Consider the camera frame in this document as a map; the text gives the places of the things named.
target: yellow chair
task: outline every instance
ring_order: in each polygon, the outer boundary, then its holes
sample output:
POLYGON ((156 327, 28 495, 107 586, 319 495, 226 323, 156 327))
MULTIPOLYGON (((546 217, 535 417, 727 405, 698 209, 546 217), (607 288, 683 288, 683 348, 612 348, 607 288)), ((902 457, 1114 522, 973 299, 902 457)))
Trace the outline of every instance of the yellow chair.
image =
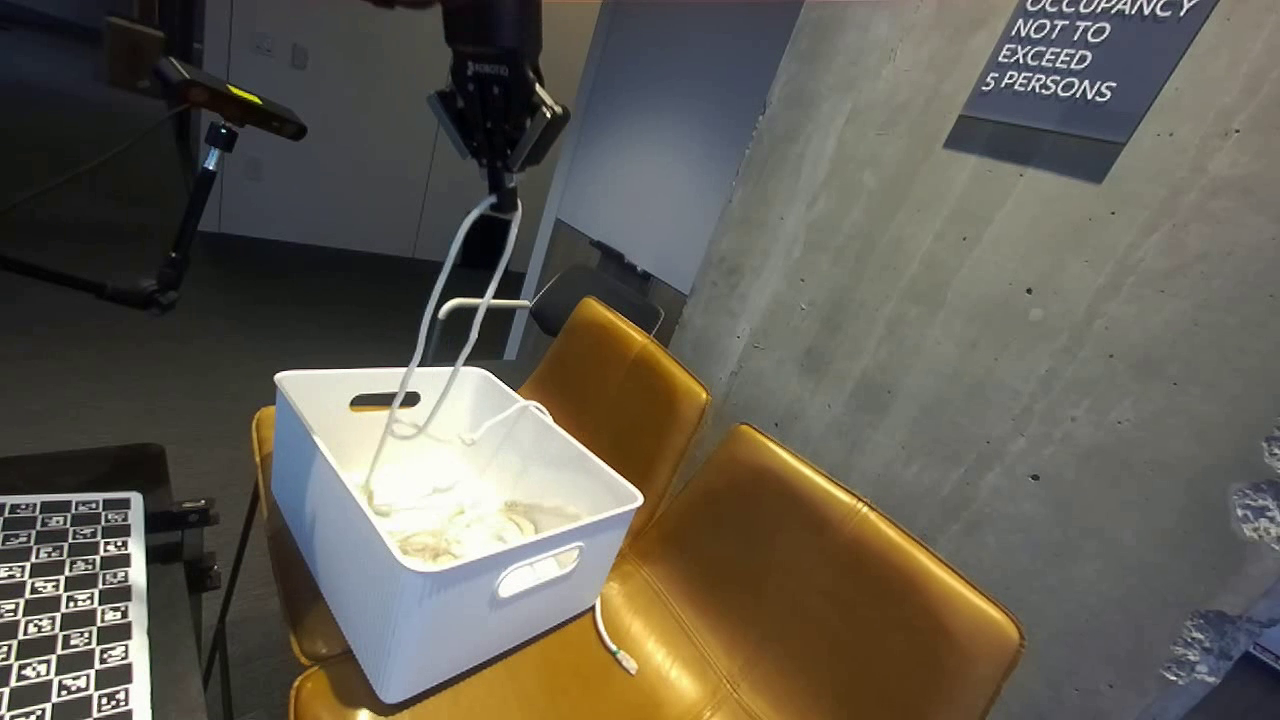
POLYGON ((637 677, 574 622, 400 709, 350 657, 324 660, 293 685, 287 718, 969 720, 1021 657, 989 596, 745 426, 633 537, 605 607, 637 677))
MULTIPOLYGON (((707 392, 646 332, 593 295, 574 306, 520 395, 540 399, 565 431, 644 494, 637 525, 665 495, 707 412, 707 392)), ((312 665, 348 653, 348 641, 271 510, 271 417, 258 410, 251 420, 256 494, 267 495, 267 555, 293 653, 312 665)))

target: black cable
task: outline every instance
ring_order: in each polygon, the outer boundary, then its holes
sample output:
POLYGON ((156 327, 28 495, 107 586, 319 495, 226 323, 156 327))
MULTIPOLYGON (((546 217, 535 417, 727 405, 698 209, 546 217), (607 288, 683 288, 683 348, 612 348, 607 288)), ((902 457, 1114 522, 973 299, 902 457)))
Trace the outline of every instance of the black cable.
POLYGON ((119 146, 104 149, 99 157, 69 168, 62 177, 52 177, 47 183, 34 183, 34 187, 28 187, 28 193, 7 196, 7 200, 0 206, 0 217, 22 209, 28 200, 47 196, 47 193, 56 193, 56 187, 62 187, 62 183, 77 183, 78 177, 95 171, 99 165, 122 157, 132 146, 146 142, 146 136, 158 131, 162 124, 172 124, 180 113, 189 113, 189 107, 185 107, 185 106, 180 106, 180 107, 166 107, 158 121, 134 127, 132 136, 122 136, 119 146))

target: table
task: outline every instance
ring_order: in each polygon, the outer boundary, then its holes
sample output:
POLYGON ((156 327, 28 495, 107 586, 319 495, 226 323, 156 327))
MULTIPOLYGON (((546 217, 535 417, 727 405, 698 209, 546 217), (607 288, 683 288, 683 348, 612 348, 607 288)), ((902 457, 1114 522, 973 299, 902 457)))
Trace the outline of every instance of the table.
MULTIPOLYGON (((0 494, 144 494, 146 511, 172 505, 158 446, 0 457, 0 494)), ((206 720, 195 647, 195 601, 185 555, 146 562, 151 718, 206 720)))

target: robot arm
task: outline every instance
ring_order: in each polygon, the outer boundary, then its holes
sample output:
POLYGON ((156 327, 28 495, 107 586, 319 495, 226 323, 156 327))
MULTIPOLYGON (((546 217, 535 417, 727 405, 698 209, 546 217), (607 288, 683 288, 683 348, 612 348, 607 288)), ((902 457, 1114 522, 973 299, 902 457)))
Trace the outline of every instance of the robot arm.
POLYGON ((515 177, 546 157, 569 107, 535 68, 543 33, 540 0, 370 0, 378 7, 433 7, 453 50, 448 88, 433 107, 448 142, 470 157, 501 209, 515 200, 515 177))

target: occupancy sign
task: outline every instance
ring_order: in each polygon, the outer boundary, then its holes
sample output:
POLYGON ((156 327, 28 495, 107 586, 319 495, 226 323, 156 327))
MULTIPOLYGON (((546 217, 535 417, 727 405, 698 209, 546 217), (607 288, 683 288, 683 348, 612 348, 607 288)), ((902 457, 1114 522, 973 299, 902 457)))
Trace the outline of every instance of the occupancy sign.
POLYGON ((1125 146, 1217 0, 1021 0, 958 117, 1125 146))

